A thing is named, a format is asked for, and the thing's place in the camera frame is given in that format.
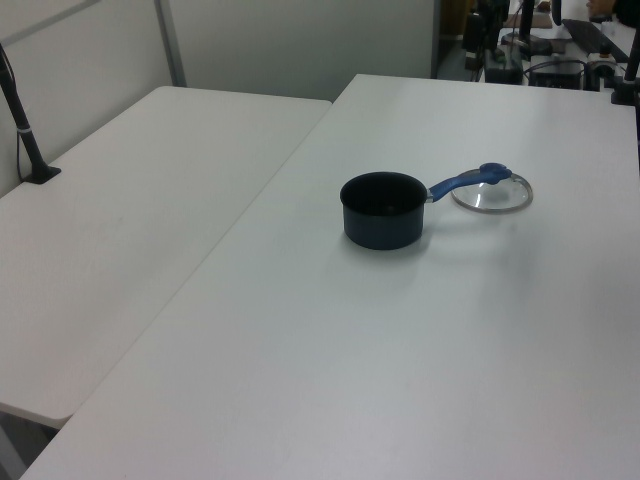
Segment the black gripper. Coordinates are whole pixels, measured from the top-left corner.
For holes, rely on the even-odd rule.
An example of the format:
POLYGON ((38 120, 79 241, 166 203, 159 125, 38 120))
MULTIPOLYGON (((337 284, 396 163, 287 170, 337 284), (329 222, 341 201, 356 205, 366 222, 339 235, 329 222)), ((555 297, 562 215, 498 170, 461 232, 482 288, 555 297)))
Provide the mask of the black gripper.
POLYGON ((466 20, 466 50, 477 51, 483 39, 483 19, 487 29, 486 49, 494 52, 498 46, 499 35, 509 16, 509 0, 481 0, 480 15, 470 13, 466 20))

